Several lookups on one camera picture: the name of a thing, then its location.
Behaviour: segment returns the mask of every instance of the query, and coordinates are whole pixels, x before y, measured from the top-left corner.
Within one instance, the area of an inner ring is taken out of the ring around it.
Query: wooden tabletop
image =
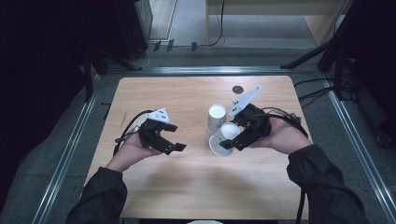
[[[295,219],[300,188],[287,175],[288,156],[270,148],[235,150],[230,157],[215,155],[205,141],[208,109],[257,85],[262,91],[251,102],[304,115],[291,79],[275,77],[127,77],[120,81],[107,116],[87,181],[112,157],[114,139],[139,112],[165,107],[175,133],[161,132],[183,152],[147,158],[123,180],[128,198],[122,217],[186,219]],[[303,218],[307,219],[307,203]]]

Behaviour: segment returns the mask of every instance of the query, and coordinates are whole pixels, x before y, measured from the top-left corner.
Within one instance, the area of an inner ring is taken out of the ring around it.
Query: person's left hand
[[[151,156],[161,155],[160,151],[154,148],[144,148],[140,143],[138,133],[131,134],[121,145],[119,151],[107,164],[106,168],[118,172],[124,172],[135,163]]]

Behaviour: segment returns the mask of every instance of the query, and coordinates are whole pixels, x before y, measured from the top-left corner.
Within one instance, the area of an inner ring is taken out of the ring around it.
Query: hand
[[[131,134],[121,145],[119,151],[107,164],[106,168],[118,172],[124,172],[135,163],[151,156],[161,155],[160,151],[154,148],[144,148],[140,143],[138,133]]]
[[[312,145],[298,129],[283,119],[270,118],[269,121],[271,123],[270,135],[257,140],[250,147],[270,147],[289,155],[298,149]]]

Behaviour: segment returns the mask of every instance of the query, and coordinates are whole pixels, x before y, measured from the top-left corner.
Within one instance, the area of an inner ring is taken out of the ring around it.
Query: black sleeve
[[[127,188],[122,173],[100,167],[88,181],[66,223],[119,223]]]
[[[289,155],[291,181],[307,194],[310,223],[369,223],[357,194],[344,184],[341,170],[316,145]]]

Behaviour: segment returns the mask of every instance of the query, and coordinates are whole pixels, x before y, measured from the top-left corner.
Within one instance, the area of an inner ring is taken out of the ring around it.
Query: forearm
[[[319,147],[300,149],[289,160],[290,180],[308,196],[311,223],[368,223],[361,200]]]
[[[84,187],[66,223],[119,223],[126,196],[122,173],[101,167]]]

